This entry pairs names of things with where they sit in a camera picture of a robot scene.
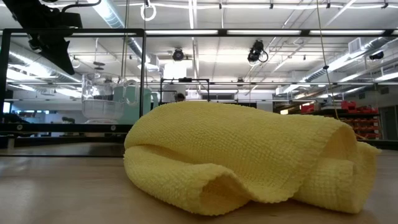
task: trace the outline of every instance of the window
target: window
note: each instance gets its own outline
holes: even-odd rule
[[[203,100],[207,100],[207,94],[203,93],[201,95]],[[210,100],[234,100],[235,94],[234,93],[221,93],[221,94],[210,94]]]
[[[359,99],[360,99],[360,100],[365,99],[365,93],[360,93],[360,94],[359,94]]]
[[[390,89],[388,87],[380,89],[380,95],[389,94]]]

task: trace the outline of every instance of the table surface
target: table surface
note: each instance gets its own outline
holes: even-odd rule
[[[0,223],[7,224],[396,223],[398,151],[379,156],[374,189],[357,215],[293,200],[251,202],[218,217],[194,215],[135,187],[121,158],[87,157],[0,157],[0,205]]]

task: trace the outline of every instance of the person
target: person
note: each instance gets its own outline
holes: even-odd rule
[[[177,93],[177,95],[175,96],[175,101],[176,102],[185,101],[185,95],[182,93]]]

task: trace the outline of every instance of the metal frame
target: metal frame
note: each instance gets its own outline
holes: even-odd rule
[[[200,33],[201,31],[212,30],[214,33]],[[228,31],[253,31],[246,34],[229,34]],[[289,34],[289,31],[298,31],[296,34]],[[347,31],[370,31],[381,30],[381,34],[355,34],[345,33]],[[319,29],[146,29],[147,37],[320,37]],[[322,31],[341,31],[341,33],[327,34],[323,33],[323,37],[398,37],[398,29],[322,29]]]
[[[11,37],[27,33],[70,34],[68,38],[92,37],[141,37],[142,60],[141,68],[145,68],[146,33],[144,29],[4,29],[0,52],[0,123],[3,123],[3,105],[6,92],[7,69]],[[139,116],[144,114],[144,84],[145,69],[141,69]],[[96,133],[126,133],[132,125],[95,125],[95,124],[2,124],[0,132],[96,132]]]
[[[185,32],[200,32],[199,29],[179,29]],[[146,38],[148,37],[320,37],[319,34],[310,33],[310,29],[290,29],[299,30],[297,34],[287,34],[286,31],[289,29],[239,29],[239,30],[254,30],[263,31],[262,34],[229,34],[229,30],[238,29],[207,29],[216,30],[214,34],[147,34],[144,29],[4,29],[2,31],[2,44],[0,53],[0,118],[2,118],[2,109],[4,103],[4,92],[6,91],[6,75],[8,68],[9,49],[11,43],[11,37],[26,37],[27,33],[57,33],[57,34],[70,34],[73,33],[72,37],[83,38],[83,37],[141,37],[142,38],[142,61],[141,68],[145,68],[145,54],[146,54]],[[340,30],[340,31],[356,31],[356,30],[372,30],[372,29],[325,29],[326,30]],[[381,34],[324,34],[324,37],[398,37],[397,29],[375,29],[383,30]],[[145,69],[141,69],[140,79],[140,116],[143,115],[143,91],[145,85]],[[208,83],[208,90],[210,85],[283,85],[283,84],[301,84],[299,82],[251,82],[251,83],[230,83],[230,82],[210,82],[209,80],[203,80]],[[81,85],[81,83],[68,83],[68,85]],[[173,84],[201,84],[201,83],[173,83]],[[304,85],[328,85],[328,83],[303,83]],[[332,85],[398,85],[397,82],[384,82],[384,83],[332,83]],[[210,100],[210,91],[208,91],[208,100]],[[97,132],[97,133],[125,133],[131,125],[107,125],[107,124],[1,124],[0,132]]]
[[[161,78],[160,79],[160,101],[159,103],[163,103],[163,92],[167,91],[167,90],[163,90],[163,82],[164,81],[171,81],[170,85],[174,85],[176,83],[178,83],[179,85],[189,85],[191,83],[195,84],[195,85],[202,85],[202,83],[200,81],[205,81],[207,82],[207,100],[208,102],[210,102],[210,79],[208,78],[190,78],[189,79],[190,82],[179,82],[178,79],[167,79],[167,78]]]

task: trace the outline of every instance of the yellow towel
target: yellow towel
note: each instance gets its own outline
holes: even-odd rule
[[[288,198],[358,213],[379,153],[333,118],[207,102],[156,108],[134,125],[124,146],[136,186],[202,215]]]

